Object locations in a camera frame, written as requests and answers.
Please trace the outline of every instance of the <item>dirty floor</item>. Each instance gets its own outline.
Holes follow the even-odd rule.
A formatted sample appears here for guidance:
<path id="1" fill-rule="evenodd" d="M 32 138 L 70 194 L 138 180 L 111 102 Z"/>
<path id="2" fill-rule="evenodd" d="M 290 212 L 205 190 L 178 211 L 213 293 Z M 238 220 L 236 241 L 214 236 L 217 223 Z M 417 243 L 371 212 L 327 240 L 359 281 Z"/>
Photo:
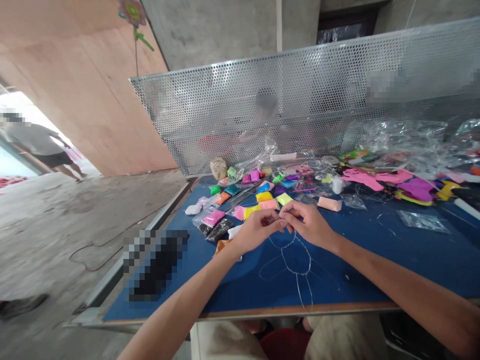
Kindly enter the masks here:
<path id="1" fill-rule="evenodd" d="M 185 180 L 178 170 L 87 172 L 80 184 L 50 173 L 0 191 L 0 299 L 50 295 L 38 309 L 0 321 L 0 359 L 116 359 L 132 337 L 62 325 L 122 255 L 123 231 L 144 229 Z M 94 270 L 115 254 L 99 270 L 69 261 L 110 239 L 73 258 Z"/>

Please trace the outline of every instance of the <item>blue table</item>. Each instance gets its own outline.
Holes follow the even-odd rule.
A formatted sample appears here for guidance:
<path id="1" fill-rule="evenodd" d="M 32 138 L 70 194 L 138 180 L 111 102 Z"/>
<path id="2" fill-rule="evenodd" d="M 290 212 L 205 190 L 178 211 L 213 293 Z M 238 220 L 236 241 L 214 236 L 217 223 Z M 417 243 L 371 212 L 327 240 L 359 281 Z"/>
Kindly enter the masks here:
<path id="1" fill-rule="evenodd" d="M 187 251 L 169 287 L 157 302 L 128 302 L 128 289 L 103 318 L 108 322 L 141 323 L 169 296 L 199 271 L 214 255 L 216 246 L 192 224 L 185 209 L 210 190 L 202 180 L 169 224 L 169 230 L 187 230 Z M 244 204 L 254 204 L 254 196 Z M 330 226 L 358 245 L 390 259 L 456 294 L 480 299 L 480 221 L 451 203 L 423 207 L 393 199 L 386 203 L 367 200 L 368 211 L 343 206 L 340 212 L 319 208 Z M 396 210 L 434 215 L 443 219 L 450 234 L 405 226 Z M 241 222 L 230 218 L 236 225 Z M 291 235 L 276 233 L 277 245 Z M 203 310 L 203 318 L 251 318 L 293 314 L 323 314 L 394 309 L 396 305 L 368 279 L 337 256 L 310 245 L 300 237 L 312 259 L 314 274 L 297 277 L 286 270 L 281 251 L 268 239 L 236 263 Z M 296 271 L 308 258 L 301 244 L 285 252 Z"/>

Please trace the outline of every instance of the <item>perforated metal panel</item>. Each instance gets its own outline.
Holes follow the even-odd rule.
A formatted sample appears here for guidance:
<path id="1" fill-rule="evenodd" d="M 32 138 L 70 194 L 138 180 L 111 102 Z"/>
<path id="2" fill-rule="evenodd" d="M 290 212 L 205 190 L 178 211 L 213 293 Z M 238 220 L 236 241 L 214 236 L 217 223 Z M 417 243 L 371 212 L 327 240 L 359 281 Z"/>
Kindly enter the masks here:
<path id="1" fill-rule="evenodd" d="M 480 115 L 480 18 L 130 79 L 186 177 L 210 159 L 338 155 L 382 119 Z"/>

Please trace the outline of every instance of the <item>shorts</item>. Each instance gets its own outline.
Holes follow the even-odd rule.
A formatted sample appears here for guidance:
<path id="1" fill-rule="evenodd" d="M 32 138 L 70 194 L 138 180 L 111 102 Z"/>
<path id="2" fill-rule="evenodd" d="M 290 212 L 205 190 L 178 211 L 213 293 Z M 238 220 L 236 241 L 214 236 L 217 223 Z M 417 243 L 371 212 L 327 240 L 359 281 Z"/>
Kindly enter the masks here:
<path id="1" fill-rule="evenodd" d="M 387 345 L 374 313 L 308 316 L 305 360 L 384 360 Z M 268 360 L 241 321 L 199 321 L 190 330 L 192 360 Z"/>
<path id="2" fill-rule="evenodd" d="M 42 163 L 47 165 L 50 169 L 56 168 L 57 166 L 60 166 L 60 165 L 71 165 L 74 163 L 65 151 L 59 152 L 58 154 L 52 154 L 52 155 L 37 155 L 37 154 L 32 154 L 32 155 L 36 157 L 38 160 L 40 160 Z"/>

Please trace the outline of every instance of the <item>plywood wall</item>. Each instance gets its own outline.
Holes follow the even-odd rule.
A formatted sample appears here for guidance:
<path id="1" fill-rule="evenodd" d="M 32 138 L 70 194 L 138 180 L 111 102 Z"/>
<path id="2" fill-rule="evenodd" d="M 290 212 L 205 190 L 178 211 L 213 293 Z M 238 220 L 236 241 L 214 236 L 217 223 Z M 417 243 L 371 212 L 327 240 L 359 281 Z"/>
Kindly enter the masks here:
<path id="1" fill-rule="evenodd" d="M 26 93 L 104 176 L 177 167 L 128 80 L 136 75 L 133 30 L 116 1 L 9 3 L 10 15 L 23 20 L 14 25 L 5 9 L 0 15 L 0 77 L 8 85 Z M 139 74 L 167 71 L 150 28 L 140 30 L 155 52 L 138 43 Z"/>

